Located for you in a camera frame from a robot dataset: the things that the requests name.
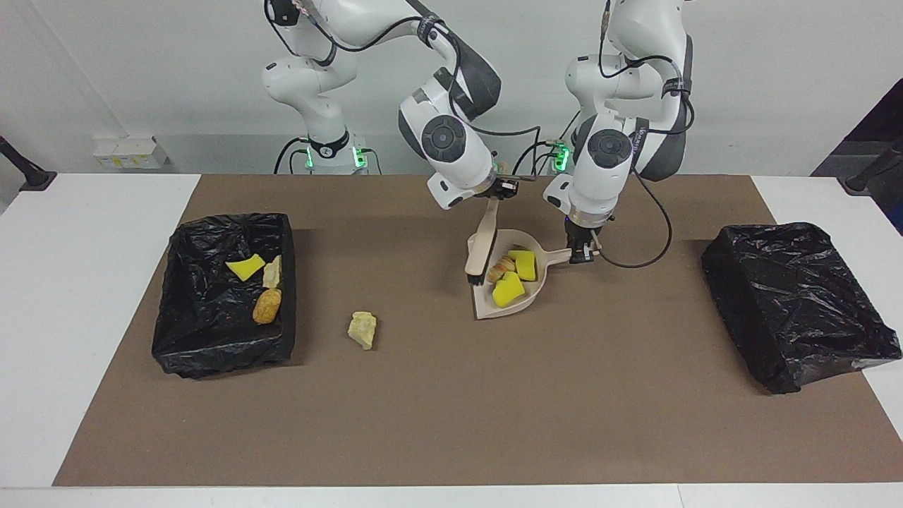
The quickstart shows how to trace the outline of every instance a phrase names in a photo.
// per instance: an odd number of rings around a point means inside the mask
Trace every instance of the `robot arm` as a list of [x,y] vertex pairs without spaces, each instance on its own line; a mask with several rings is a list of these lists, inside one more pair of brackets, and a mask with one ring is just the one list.
[[[575,167],[573,176],[553,180],[545,199],[568,217],[572,263],[593,261],[593,233],[611,217],[632,170],[658,181],[683,161],[693,59],[683,2],[617,2],[605,35],[620,54],[581,57],[568,70],[568,89],[582,107],[572,137]],[[626,118],[609,103],[658,94],[661,113],[655,121]]]
[[315,167],[325,173],[355,172],[361,146],[349,131],[341,106],[322,95],[357,78],[355,55],[336,52],[327,38],[301,18],[292,0],[265,0],[264,6],[268,21],[292,53],[266,66],[266,92],[301,114]]
[[265,84],[274,99],[302,113],[314,148],[327,146],[333,153],[341,149],[334,144],[348,137],[339,106],[320,95],[357,75],[353,55],[337,48],[356,52],[415,35],[445,60],[402,103],[398,118],[407,143],[436,171],[429,182],[433,197],[449,209],[474,195],[504,198],[516,191],[497,182],[492,154],[477,132],[459,118],[463,114],[473,120],[494,107],[501,79],[423,4],[417,0],[267,1],[281,6],[273,16],[277,23],[291,27],[293,41],[303,52],[300,58],[271,64],[264,74]]

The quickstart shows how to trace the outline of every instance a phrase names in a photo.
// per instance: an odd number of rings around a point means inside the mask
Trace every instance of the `black plastic bag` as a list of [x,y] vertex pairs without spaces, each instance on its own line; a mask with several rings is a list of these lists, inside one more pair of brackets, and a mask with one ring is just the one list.
[[[252,313],[263,270],[242,282],[226,266],[259,254],[282,255],[283,301],[274,323]],[[281,213],[219,215],[180,226],[170,238],[152,355],[167,373],[198,379],[220,372],[284,362],[295,334],[294,244]]]
[[813,224],[726,227],[703,269],[749,372],[772,393],[900,359],[897,334]]

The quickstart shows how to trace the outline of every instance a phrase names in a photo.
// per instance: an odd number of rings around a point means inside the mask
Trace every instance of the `beige dustpan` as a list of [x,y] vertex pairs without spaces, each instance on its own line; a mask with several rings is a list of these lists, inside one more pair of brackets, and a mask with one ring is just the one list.
[[[468,251],[473,249],[476,237],[477,235],[475,234],[467,241]],[[477,319],[492,319],[494,317],[512,315],[526,309],[533,304],[536,296],[539,295],[539,291],[543,288],[545,279],[548,277],[548,268],[552,265],[566,263],[571,258],[570,249],[547,252],[543,250],[543,247],[539,245],[535,238],[523,231],[498,230],[496,244],[489,255],[489,267],[492,268],[498,263],[509,250],[515,249],[532,250],[536,254],[536,282],[525,282],[526,295],[521,296],[514,304],[505,308],[499,308],[492,300],[492,289],[495,287],[495,284],[490,284],[487,281],[482,286],[474,286],[473,305],[477,311]]]

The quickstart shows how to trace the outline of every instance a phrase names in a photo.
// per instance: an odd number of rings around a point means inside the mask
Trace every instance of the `brown mat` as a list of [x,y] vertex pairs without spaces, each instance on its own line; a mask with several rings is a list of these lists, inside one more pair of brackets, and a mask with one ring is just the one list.
[[[503,203],[500,227],[560,248],[544,187]],[[291,215],[306,346],[283,367],[164,375],[160,266],[56,485],[903,481],[862,375],[768,396],[731,344],[699,257],[722,225],[773,221],[751,180],[655,188],[676,225],[662,262],[558,268],[525,313],[476,322],[462,267],[485,201],[442,212],[421,177],[204,176],[186,221]],[[665,229],[636,183],[617,215],[612,256],[657,252]],[[357,310],[381,319],[374,352],[345,335]]]

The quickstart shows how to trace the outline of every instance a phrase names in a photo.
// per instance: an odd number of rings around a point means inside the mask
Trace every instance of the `sponge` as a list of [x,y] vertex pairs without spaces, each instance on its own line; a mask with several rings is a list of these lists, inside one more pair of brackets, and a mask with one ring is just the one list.
[[496,283],[496,288],[492,290],[492,299],[497,306],[505,308],[525,294],[526,289],[520,277],[514,272],[508,272]]
[[232,272],[237,275],[242,282],[246,282],[249,278],[253,277],[254,274],[257,273],[260,268],[263,268],[265,265],[266,262],[263,258],[260,257],[259,254],[255,254],[251,257],[251,259],[245,259],[244,261],[226,263],[228,269],[232,270]]
[[529,250],[509,250],[508,257],[517,265],[521,280],[536,282],[536,254]]

